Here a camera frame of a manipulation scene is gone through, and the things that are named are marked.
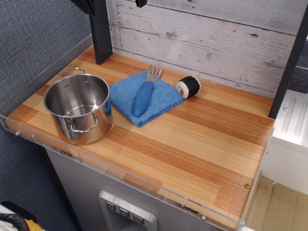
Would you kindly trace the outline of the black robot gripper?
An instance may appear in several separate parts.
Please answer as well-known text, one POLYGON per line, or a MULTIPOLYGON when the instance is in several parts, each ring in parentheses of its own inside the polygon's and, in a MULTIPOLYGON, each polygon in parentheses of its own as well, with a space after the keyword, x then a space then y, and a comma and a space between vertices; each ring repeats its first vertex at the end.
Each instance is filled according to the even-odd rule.
POLYGON ((71 0, 83 13, 95 15, 95 0, 71 0))

